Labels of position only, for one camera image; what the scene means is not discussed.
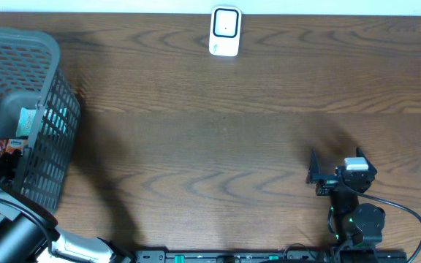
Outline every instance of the wooden table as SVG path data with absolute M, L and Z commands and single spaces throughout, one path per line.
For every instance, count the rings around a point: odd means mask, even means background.
M 421 18 L 246 15 L 235 58 L 209 54 L 210 18 L 0 13 L 53 35 L 85 103 L 61 227 L 128 248 L 322 245 L 309 151 L 332 172 L 357 145 L 368 193 L 421 214 Z M 379 206 L 381 248 L 411 255 L 418 221 Z

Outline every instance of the white device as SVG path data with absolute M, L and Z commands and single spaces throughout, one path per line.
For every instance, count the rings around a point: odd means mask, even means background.
M 216 7 L 210 21 L 209 52 L 236 56 L 240 47 L 241 11 L 236 7 Z

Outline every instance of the white wall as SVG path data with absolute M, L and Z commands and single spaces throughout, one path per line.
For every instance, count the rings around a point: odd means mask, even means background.
M 245 14 L 421 15 L 421 0 L 0 0 L 0 11 L 209 14 L 221 4 Z

